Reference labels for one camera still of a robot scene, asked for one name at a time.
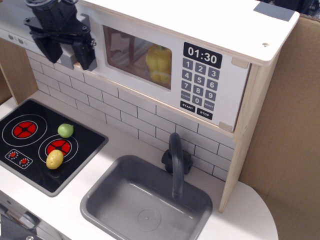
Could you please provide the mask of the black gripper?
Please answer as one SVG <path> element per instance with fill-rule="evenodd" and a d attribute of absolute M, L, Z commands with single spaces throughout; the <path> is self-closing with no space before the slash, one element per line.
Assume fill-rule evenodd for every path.
<path fill-rule="evenodd" d="M 96 42 L 91 37 L 90 26 L 77 19 L 75 2 L 26 2 L 33 17 L 26 18 L 24 24 L 44 54 L 56 63 L 63 50 L 61 44 L 72 46 L 77 61 L 83 70 L 88 70 L 96 59 Z"/>

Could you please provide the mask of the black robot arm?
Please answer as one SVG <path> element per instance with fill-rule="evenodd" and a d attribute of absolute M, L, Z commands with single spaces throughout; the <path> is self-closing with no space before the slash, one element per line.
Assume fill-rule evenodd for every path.
<path fill-rule="evenodd" d="M 26 0 L 34 16 L 24 24 L 44 56 L 56 63 L 62 56 L 61 44 L 72 47 L 76 60 L 88 70 L 96 59 L 91 29 L 77 19 L 76 0 Z"/>

